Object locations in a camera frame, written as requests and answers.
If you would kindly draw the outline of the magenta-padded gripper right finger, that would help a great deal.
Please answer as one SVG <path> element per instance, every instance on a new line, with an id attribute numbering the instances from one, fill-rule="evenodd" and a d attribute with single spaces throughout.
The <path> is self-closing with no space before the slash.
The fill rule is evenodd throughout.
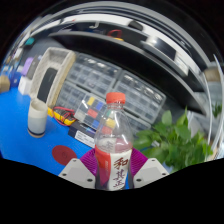
<path id="1" fill-rule="evenodd" d="M 128 173 L 130 189 L 146 186 L 168 175 L 167 170 L 156 158 L 147 158 L 137 149 L 132 150 Z"/>

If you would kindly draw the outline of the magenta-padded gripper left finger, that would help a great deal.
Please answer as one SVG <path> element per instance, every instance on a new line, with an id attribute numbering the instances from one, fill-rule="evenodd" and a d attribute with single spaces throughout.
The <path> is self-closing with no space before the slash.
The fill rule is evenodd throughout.
<path id="1" fill-rule="evenodd" d="M 94 189 L 97 176 L 95 150 L 89 150 L 80 159 L 72 158 L 59 176 L 78 186 Z"/>

